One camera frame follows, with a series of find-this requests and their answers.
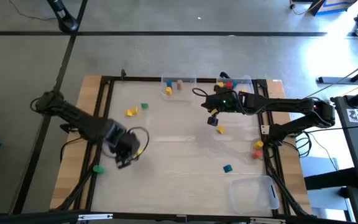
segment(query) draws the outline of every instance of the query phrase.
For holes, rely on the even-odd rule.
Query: concrete floor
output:
[[[51,17],[46,1],[13,0],[22,13]],[[80,0],[66,0],[77,15]],[[328,32],[327,37],[77,37],[62,85],[75,103],[85,75],[159,76],[164,73],[216,77],[281,79],[287,97],[302,98],[324,85],[316,77],[344,76],[358,67],[354,30],[357,5],[344,14],[296,16],[288,3],[218,0],[89,1],[82,31],[249,31]],[[297,11],[307,9],[299,5]],[[38,21],[16,14],[0,0],[0,30],[54,30],[56,21]],[[57,77],[69,37],[0,36],[0,212],[8,212],[29,158],[41,116],[29,103],[50,90]],[[318,94],[328,99],[354,86],[334,86]],[[59,168],[59,149],[67,135],[53,118],[29,191],[24,212],[46,211]]]

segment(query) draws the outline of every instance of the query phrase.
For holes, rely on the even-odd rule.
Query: table leg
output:
[[[328,187],[358,186],[355,168],[348,168],[320,175],[305,177],[307,190],[324,189]]]

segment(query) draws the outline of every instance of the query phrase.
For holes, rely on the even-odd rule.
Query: blue block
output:
[[[172,88],[172,81],[167,81],[167,87],[171,87],[171,88]]]
[[[223,167],[223,170],[225,173],[233,171],[233,168],[230,165],[226,165]]]

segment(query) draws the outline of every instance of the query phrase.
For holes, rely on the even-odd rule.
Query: clear plastic bin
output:
[[[177,88],[177,81],[183,82],[182,89]],[[166,93],[167,82],[172,82],[172,95]],[[162,75],[161,76],[161,95],[165,100],[182,100],[190,101],[193,100],[195,95],[191,91],[196,87],[197,79],[195,76],[178,77],[174,75]]]
[[[267,175],[233,180],[230,184],[230,197],[239,214],[278,209],[280,206],[273,180]]]
[[[232,82],[235,84],[233,90],[239,92],[241,90],[247,90],[248,93],[254,93],[254,87],[252,86],[251,77],[248,75],[244,75],[242,78],[217,78],[216,84],[219,82],[223,82],[226,84],[227,82]]]

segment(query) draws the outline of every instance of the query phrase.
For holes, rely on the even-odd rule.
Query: green block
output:
[[[93,166],[93,172],[98,173],[98,174],[103,174],[104,168],[103,168],[103,166],[95,165],[95,166]]]
[[[142,108],[143,108],[143,109],[149,108],[149,104],[148,104],[148,103],[142,103]]]

